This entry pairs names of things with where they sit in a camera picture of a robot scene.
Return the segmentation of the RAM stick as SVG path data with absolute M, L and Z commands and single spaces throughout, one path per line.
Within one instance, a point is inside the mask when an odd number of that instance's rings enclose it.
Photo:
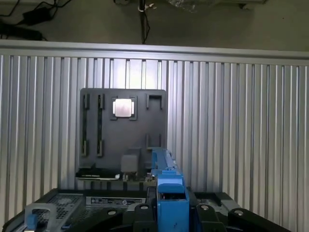
M 87 95 L 84 95 L 83 99 L 83 157 L 87 155 L 87 128 L 86 128 L 86 123 L 87 123 Z

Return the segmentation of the black power strip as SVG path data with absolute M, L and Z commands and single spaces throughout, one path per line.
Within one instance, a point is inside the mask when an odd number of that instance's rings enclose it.
M 26 29 L 11 24 L 0 24 L 0 35 L 13 36 L 25 40 L 42 41 L 43 34 L 37 30 Z

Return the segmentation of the silver CPU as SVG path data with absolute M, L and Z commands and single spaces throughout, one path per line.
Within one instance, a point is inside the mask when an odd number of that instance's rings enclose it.
M 116 117 L 131 117 L 134 114 L 132 99 L 116 99 L 113 102 L 112 113 Z

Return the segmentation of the clear plastic bag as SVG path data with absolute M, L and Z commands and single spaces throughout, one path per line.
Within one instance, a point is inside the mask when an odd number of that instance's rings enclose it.
M 194 13 L 200 6 L 208 4 L 208 0 L 166 0 L 169 4 L 175 8 L 185 10 L 187 12 Z

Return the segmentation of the black power adapter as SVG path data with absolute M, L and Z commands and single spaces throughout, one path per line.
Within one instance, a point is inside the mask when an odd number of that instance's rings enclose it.
M 35 25 L 52 19 L 50 9 L 41 7 L 23 13 L 23 21 L 26 25 Z

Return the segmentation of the black open PC case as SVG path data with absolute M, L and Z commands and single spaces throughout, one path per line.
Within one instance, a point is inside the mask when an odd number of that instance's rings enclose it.
M 195 232 L 195 207 L 200 204 L 210 205 L 215 211 L 227 216 L 236 206 L 230 198 L 219 193 L 193 193 L 190 188 L 190 228 Z M 145 203 L 152 206 L 157 221 L 156 185 L 145 191 L 85 190 L 72 192 L 52 190 L 36 202 L 28 205 L 24 211 L 8 222 L 1 232 L 76 232 L 76 224 L 104 208 L 124 208 Z M 38 217 L 37 229 L 28 230 L 26 218 L 29 214 Z

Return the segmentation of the black parts rack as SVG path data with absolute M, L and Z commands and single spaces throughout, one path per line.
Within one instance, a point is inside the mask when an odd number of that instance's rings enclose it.
M 87 95 L 87 155 L 83 157 L 83 99 Z M 132 99 L 134 114 L 116 117 L 116 99 Z M 152 150 L 167 147 L 167 93 L 158 89 L 83 88 L 80 92 L 79 168 L 151 169 Z

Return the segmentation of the blue case latch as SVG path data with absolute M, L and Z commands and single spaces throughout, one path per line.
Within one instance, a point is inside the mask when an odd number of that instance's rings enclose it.
M 38 217 L 36 214 L 29 214 L 26 218 L 26 225 L 28 230 L 35 231 L 37 229 Z

